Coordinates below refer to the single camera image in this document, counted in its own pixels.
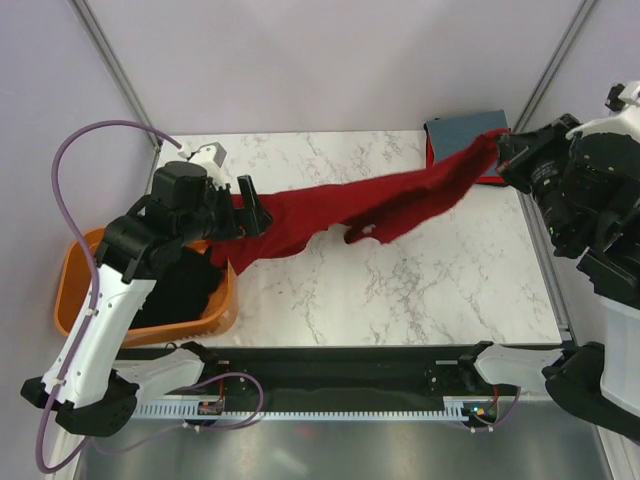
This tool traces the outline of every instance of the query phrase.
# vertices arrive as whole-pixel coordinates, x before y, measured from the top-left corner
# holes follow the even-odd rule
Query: red towel
[[[212,242],[211,261],[221,266],[229,260],[240,274],[260,258],[300,253],[316,232],[338,223],[351,227],[346,243],[364,237],[391,242],[458,203],[495,162],[496,139],[507,132],[498,129],[480,135],[465,150],[426,169],[260,195],[273,224],[261,237]],[[233,200],[241,203],[239,195]]]

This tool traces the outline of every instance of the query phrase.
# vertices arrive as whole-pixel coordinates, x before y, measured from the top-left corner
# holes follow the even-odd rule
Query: white wall
[[[51,159],[82,125],[130,115],[64,0],[3,2],[0,65],[0,477],[32,479],[40,478],[33,456],[39,411],[19,390],[61,346],[52,306],[72,239],[51,193]],[[122,129],[72,147],[62,189],[81,228],[127,208],[151,161],[147,139]]]
[[[611,85],[640,79],[638,18],[638,0],[600,2],[527,128],[539,128],[566,112],[583,122],[606,116],[604,100]],[[600,339],[603,322],[593,286],[575,264],[557,261],[571,323],[580,341]]]
[[[579,0],[89,0],[172,133],[515,122]]]

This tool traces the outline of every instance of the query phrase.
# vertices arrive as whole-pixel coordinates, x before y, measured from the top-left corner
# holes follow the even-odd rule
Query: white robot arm
[[[70,433],[113,435],[137,404],[198,381],[211,353],[194,342],[134,367],[114,370],[113,363],[137,311],[165,268],[180,258],[183,246],[201,239],[257,236],[272,223],[248,176],[238,178],[244,207],[233,207],[230,187],[224,185],[220,171],[225,155],[220,144],[208,144],[188,162],[159,168],[151,193],[106,227],[95,253],[98,303],[88,312],[91,291],[87,292],[60,355],[42,377],[27,380],[21,391],[43,408],[59,385],[56,421]],[[91,322],[60,382],[61,366],[88,314]]]
[[[531,193],[556,247],[580,258],[605,322],[604,345],[532,351],[478,344],[465,359],[489,384],[547,391],[563,409],[640,440],[640,82],[614,86],[613,115],[563,115],[498,142],[498,173]]]

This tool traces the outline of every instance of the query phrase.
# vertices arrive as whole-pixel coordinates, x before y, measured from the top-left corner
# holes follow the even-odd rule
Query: orange basket
[[[95,253],[104,228],[96,228],[84,234],[91,251]],[[200,241],[189,245],[189,248],[203,253],[206,242]],[[65,336],[69,335],[73,323],[82,308],[89,289],[91,274],[78,242],[74,242],[64,259],[54,320],[57,329]],[[131,328],[122,344],[123,347],[163,343],[198,335],[219,335],[226,332],[235,323],[238,315],[238,298],[234,288],[235,273],[231,264],[218,289],[209,297],[209,303],[199,320],[172,323],[156,327]]]

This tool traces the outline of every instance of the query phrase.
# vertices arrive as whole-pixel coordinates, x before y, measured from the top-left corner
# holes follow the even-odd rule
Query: marble table
[[[258,193],[424,168],[424,132],[178,136],[228,152],[223,170]],[[158,166],[177,160],[163,147]],[[388,245],[346,245],[345,227],[295,257],[260,260],[238,279],[240,311],[207,346],[559,343],[515,190],[475,186],[449,212]]]

